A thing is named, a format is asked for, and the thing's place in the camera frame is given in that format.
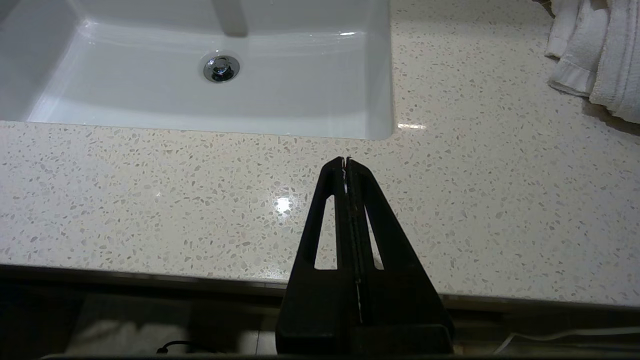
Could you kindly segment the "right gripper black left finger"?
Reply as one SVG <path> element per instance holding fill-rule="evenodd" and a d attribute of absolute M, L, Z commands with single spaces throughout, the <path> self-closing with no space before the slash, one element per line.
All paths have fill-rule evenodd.
<path fill-rule="evenodd" d="M 281 314 L 309 327 L 362 323 L 361 221 L 354 203 L 352 160 L 337 157 L 320 170 L 286 287 Z M 320 235 L 329 198 L 334 200 L 336 269 L 318 269 Z"/>

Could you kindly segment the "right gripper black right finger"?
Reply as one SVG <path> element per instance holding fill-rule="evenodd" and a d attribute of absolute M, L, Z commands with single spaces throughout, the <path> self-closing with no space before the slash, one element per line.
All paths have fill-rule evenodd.
<path fill-rule="evenodd" d="M 372 171 L 346 159 L 359 313 L 365 325 L 453 322 Z"/>

